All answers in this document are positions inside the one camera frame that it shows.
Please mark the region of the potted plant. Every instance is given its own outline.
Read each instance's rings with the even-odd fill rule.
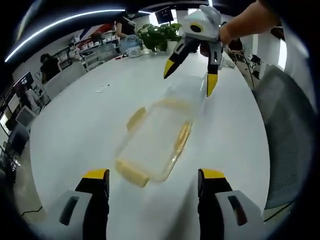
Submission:
[[[181,25],[179,23],[163,24],[161,26],[154,26],[152,24],[145,24],[137,32],[142,39],[145,47],[153,52],[173,51],[174,46],[181,39],[177,33]]]

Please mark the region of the wall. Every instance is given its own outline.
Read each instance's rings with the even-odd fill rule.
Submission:
[[[256,55],[270,65],[278,65],[280,54],[280,39],[269,32],[258,34]]]
[[[136,30],[138,31],[139,29],[142,29],[142,26],[145,24],[149,24],[149,16],[142,16],[134,19],[135,24],[136,24]]]
[[[284,28],[284,37],[287,48],[284,71],[295,80],[309,99],[314,111],[317,112],[314,85],[307,64],[308,51],[288,28]]]
[[[181,21],[184,19],[185,16],[188,15],[188,11],[187,10],[178,10],[176,11],[176,20],[178,23],[181,23]],[[178,35],[182,35],[184,34],[184,31],[181,29],[179,29]]]
[[[229,16],[229,15],[225,15],[225,14],[221,14],[221,21],[222,22],[229,22],[231,19],[233,19],[233,16]]]
[[[258,53],[258,34],[252,35],[252,54],[257,55]]]

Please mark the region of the desk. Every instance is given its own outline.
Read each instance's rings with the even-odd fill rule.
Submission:
[[[211,168],[224,172],[232,188],[263,211],[270,177],[267,136],[254,96],[238,69],[219,72],[218,83],[165,182],[142,189],[115,171],[114,150],[132,114],[159,100],[175,78],[202,78],[206,72],[208,60],[191,54],[164,80],[168,57],[108,61],[68,86],[35,119],[31,165],[45,209],[67,189],[74,189],[86,171],[108,168],[108,239],[162,239],[175,229],[181,239],[194,240],[200,236],[198,169]]]

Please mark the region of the plastic container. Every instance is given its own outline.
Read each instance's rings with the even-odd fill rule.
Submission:
[[[128,35],[126,38],[120,40],[120,52],[127,53],[127,49],[139,46],[138,37],[136,35]]]
[[[116,150],[118,173],[141,188],[149,181],[160,183],[168,178],[202,108],[205,82],[184,76],[148,110],[141,107],[135,112]]]

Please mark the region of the floor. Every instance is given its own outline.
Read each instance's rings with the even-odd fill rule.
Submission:
[[[259,84],[259,80],[253,77],[251,79],[250,73],[247,69],[247,66],[240,62],[237,64],[237,67],[240,69],[242,75],[244,76],[248,86],[253,89],[254,85]],[[14,197],[17,205],[17,209],[19,214],[23,214],[23,219],[29,224],[37,224],[41,223],[46,218],[46,211],[41,208],[41,201],[39,199],[33,174],[32,174],[32,166],[30,159],[30,143],[28,142],[25,146],[25,149],[19,159],[21,164],[20,167],[17,168],[16,172],[16,182],[14,185]],[[283,206],[265,210],[262,217],[263,219],[269,218]],[[277,214],[275,217],[271,218],[265,223],[266,229],[268,231],[272,231],[288,214],[290,213],[290,207],[283,210],[281,213]]]

